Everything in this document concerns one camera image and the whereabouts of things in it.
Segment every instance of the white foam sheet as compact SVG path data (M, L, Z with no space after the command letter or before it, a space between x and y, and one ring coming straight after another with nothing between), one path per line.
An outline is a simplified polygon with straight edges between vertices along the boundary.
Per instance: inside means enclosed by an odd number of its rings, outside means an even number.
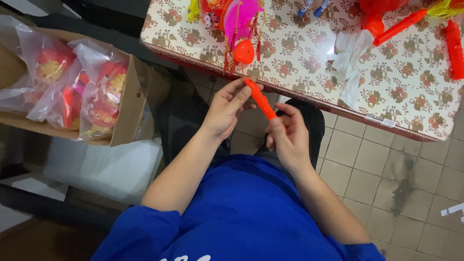
M161 140L116 147L53 137L43 174L127 204L139 204L161 161Z

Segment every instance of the blue shirt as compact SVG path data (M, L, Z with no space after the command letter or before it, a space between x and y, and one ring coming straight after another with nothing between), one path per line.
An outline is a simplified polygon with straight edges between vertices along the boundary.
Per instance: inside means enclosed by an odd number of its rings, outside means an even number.
M384 261L374 244L324 237L296 188L269 162L232 155L209 169L182 216L132 207L92 260Z

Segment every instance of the heart-shaped red piece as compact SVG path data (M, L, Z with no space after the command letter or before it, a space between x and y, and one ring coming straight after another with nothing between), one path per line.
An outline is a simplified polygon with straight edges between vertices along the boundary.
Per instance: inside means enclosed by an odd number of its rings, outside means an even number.
M236 62L249 65L255 59L255 48L250 40L239 42L233 49L233 58Z

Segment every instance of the yellow tassel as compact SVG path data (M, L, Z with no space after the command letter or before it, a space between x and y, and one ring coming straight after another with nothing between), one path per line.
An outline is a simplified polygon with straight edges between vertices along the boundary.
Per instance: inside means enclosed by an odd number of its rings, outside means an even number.
M198 0L190 0L190 6L188 7L190 12L188 13L188 22L192 23L200 19L200 3Z
M428 9L427 14L432 17L448 18L464 12L464 5L450 6L451 0L443 0Z

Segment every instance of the floral tablecloth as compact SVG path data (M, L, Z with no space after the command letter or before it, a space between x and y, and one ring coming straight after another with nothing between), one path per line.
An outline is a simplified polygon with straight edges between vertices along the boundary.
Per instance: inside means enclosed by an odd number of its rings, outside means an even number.
M265 0L267 19L262 34L261 61L245 69L273 92L313 102L325 110L364 121L394 120L392 132L416 140L445 140L451 133L464 91L463 82L450 79L449 58L441 19L426 17L359 59L359 108L340 99L343 82L331 62L340 31L359 31L364 13L359 3L334 0L319 19L312 12L296 15L303 1ZM225 39L217 30L187 22L189 0L152 0L142 29L143 43L154 52L222 74ZM411 0L408 6L383 17L386 28L427 7L430 0ZM455 18L464 31L462 18ZM236 69L239 76L241 69Z

